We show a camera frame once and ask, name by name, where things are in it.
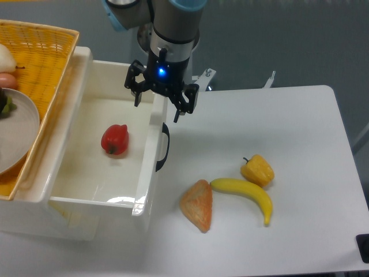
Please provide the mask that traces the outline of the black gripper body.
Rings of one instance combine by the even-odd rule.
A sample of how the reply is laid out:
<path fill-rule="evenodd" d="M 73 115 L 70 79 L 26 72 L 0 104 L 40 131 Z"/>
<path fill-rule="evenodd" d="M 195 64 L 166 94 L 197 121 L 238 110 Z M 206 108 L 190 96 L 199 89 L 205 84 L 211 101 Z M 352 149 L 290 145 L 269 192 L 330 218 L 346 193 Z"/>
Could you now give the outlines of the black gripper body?
<path fill-rule="evenodd" d="M 167 50 L 162 57 L 149 50 L 148 62 L 143 73 L 143 91 L 151 90 L 170 99 L 184 99 L 183 87 L 189 58 L 180 62 L 166 60 Z"/>

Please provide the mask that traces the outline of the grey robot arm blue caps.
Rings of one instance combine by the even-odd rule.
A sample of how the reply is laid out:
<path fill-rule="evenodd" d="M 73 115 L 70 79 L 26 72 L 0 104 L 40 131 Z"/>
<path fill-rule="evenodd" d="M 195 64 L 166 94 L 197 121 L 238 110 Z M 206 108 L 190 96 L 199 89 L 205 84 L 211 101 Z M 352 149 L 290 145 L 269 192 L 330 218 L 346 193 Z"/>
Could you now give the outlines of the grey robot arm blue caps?
<path fill-rule="evenodd" d="M 129 66 L 125 87 L 137 106 L 148 90 L 169 98 L 176 108 L 174 121 L 195 109 L 199 85 L 186 81 L 187 67 L 206 1 L 103 1 L 116 31 L 152 24 L 148 61 Z"/>

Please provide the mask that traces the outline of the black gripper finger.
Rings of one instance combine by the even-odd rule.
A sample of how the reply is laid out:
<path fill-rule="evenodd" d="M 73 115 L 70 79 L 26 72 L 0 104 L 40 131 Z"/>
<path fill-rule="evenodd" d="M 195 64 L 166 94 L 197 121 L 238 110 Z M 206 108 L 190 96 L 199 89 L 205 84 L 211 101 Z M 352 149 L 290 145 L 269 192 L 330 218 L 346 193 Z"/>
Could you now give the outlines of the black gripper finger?
<path fill-rule="evenodd" d="M 198 84 L 185 84 L 174 86 L 170 90 L 171 103 L 176 108 L 174 116 L 174 122 L 177 123 L 181 115 L 186 113 L 192 114 L 198 98 L 199 85 Z"/>
<path fill-rule="evenodd" d="M 137 82 L 136 77 L 142 75 L 144 80 Z M 134 106 L 138 107 L 141 103 L 142 93 L 151 90 L 152 83 L 146 79 L 146 68 L 138 61 L 134 60 L 128 68 L 125 88 L 131 90 L 131 94 L 134 96 Z"/>

